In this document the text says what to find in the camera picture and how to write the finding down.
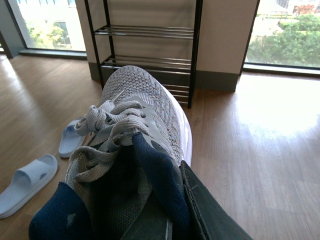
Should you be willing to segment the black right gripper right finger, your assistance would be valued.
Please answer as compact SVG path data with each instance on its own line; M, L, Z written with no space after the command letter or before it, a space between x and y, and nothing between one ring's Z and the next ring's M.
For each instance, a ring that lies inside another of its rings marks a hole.
M191 240L251 240L220 206L183 160L180 164L184 193L190 212Z

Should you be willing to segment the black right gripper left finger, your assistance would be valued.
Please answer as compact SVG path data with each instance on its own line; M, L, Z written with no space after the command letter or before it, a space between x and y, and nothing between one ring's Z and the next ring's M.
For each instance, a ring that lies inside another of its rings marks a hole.
M148 199L122 240L171 240L173 224L157 199Z

